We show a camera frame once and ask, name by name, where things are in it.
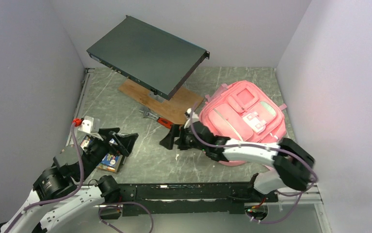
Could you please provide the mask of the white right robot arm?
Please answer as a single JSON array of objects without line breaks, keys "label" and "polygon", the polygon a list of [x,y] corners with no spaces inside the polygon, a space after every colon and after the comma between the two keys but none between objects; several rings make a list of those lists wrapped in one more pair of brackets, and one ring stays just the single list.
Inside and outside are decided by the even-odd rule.
[{"label": "white right robot arm", "polygon": [[171,150],[196,149],[217,162],[246,161],[271,167],[271,170],[255,176],[247,189],[252,201],[260,201],[266,194],[280,188],[306,192],[318,181],[313,170],[315,159],[290,138],[279,142],[255,143],[215,135],[197,121],[190,125],[173,125],[159,142]]}]

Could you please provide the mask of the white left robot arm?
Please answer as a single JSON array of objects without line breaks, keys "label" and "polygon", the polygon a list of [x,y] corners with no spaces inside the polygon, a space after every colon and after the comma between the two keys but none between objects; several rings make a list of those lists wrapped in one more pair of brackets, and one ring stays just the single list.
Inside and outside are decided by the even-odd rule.
[{"label": "white left robot arm", "polygon": [[85,209],[120,201],[120,188],[111,175],[101,177],[88,189],[83,188],[84,181],[105,157],[131,154],[139,135],[119,131],[99,129],[88,133],[81,143],[72,133],[73,144],[53,158],[53,164],[33,183],[16,214],[0,223],[0,233],[53,232]]}]

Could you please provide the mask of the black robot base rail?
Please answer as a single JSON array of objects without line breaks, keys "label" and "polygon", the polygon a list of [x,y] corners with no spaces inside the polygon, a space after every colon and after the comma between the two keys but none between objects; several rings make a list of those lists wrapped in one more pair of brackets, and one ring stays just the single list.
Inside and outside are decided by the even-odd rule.
[{"label": "black robot base rail", "polygon": [[111,175],[95,181],[105,203],[117,203],[122,216],[151,214],[243,214],[251,204],[278,202],[273,191],[261,194],[251,182],[219,183],[117,183]]}]

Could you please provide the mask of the pink student backpack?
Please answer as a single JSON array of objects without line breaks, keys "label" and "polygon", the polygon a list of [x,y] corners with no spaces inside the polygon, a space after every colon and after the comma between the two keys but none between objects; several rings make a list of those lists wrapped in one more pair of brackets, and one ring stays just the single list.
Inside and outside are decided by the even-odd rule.
[{"label": "pink student backpack", "polygon": [[286,106],[275,104],[254,83],[224,83],[205,97],[199,120],[215,135],[255,143],[275,143],[286,135]]}]

